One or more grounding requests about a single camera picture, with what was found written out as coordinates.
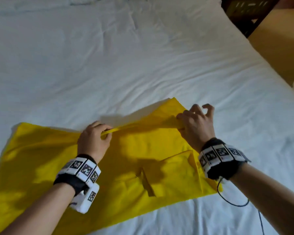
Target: white bedsheet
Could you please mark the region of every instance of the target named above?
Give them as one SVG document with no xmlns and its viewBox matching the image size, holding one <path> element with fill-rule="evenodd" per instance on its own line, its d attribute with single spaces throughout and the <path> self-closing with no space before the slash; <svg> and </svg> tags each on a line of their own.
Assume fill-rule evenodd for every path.
<svg viewBox="0 0 294 235">
<path fill-rule="evenodd" d="M 186 108 L 214 105 L 217 137 L 294 191 L 294 92 L 219 0 L 80 5 L 89 1 L 0 0 L 0 154 L 20 122 L 118 126 L 176 97 Z M 230 183 L 224 190 L 232 202 L 245 202 Z M 276 234 L 263 221 L 265 234 Z M 261 227 L 252 205 L 237 208 L 216 194 L 93 234 L 258 235 Z"/>
</svg>

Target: mattress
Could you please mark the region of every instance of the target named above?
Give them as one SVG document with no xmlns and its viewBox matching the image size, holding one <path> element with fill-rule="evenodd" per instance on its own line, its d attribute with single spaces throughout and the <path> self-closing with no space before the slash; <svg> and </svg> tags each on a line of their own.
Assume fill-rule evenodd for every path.
<svg viewBox="0 0 294 235">
<path fill-rule="evenodd" d="M 294 92 L 220 0 L 0 0 L 0 155 L 20 122 L 119 126 L 172 97 L 214 105 L 217 137 L 294 191 Z M 246 202 L 230 182 L 223 189 Z M 92 234 L 249 235 L 261 226 L 253 205 L 215 194 Z"/>
</svg>

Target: yellow fabric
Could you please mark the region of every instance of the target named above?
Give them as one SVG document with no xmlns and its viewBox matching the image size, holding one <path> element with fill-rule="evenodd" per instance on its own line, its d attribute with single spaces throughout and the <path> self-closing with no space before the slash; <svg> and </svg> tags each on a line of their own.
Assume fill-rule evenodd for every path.
<svg viewBox="0 0 294 235">
<path fill-rule="evenodd" d="M 67 209 L 54 234 L 86 234 L 162 206 L 216 193 L 198 153 L 176 130 L 184 107 L 170 99 L 149 116 L 113 129 L 99 164 L 100 190 L 86 214 Z M 76 156 L 79 133 L 21 123 L 0 159 L 0 231 L 47 191 Z"/>
</svg>

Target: wooden nightstand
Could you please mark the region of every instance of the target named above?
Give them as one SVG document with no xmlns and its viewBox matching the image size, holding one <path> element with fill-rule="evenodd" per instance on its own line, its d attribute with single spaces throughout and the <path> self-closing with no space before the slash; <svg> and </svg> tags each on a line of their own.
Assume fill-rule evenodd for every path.
<svg viewBox="0 0 294 235">
<path fill-rule="evenodd" d="M 279 0 L 222 0 L 222 8 L 246 38 L 257 28 Z"/>
</svg>

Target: forearm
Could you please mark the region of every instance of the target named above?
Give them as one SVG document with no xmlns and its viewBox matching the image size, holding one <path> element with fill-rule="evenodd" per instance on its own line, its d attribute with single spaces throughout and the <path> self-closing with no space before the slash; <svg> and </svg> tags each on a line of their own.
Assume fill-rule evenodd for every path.
<svg viewBox="0 0 294 235">
<path fill-rule="evenodd" d="M 65 183 L 55 184 L 0 235 L 52 234 L 74 194 L 72 186 Z"/>
<path fill-rule="evenodd" d="M 230 181 L 280 234 L 294 234 L 294 192 L 244 164 Z"/>
</svg>

